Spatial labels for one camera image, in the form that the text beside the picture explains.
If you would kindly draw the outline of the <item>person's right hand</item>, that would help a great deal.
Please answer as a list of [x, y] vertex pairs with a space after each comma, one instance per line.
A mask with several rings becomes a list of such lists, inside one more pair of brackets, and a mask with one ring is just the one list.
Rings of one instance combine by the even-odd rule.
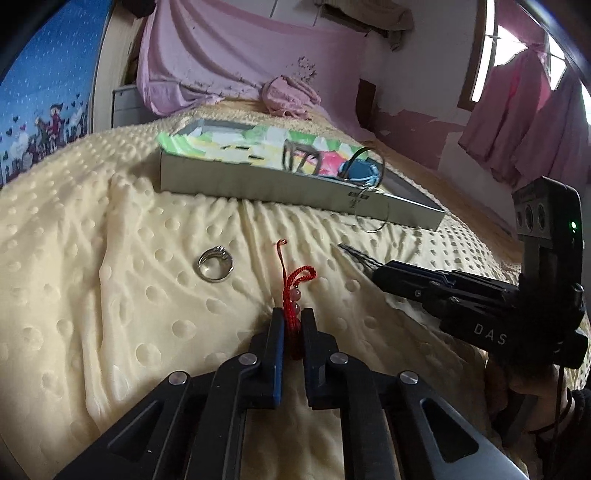
[[554, 364], [514, 368], [490, 357], [485, 397], [491, 426], [506, 447], [529, 435], [556, 437], [570, 423], [575, 408], [565, 371]]

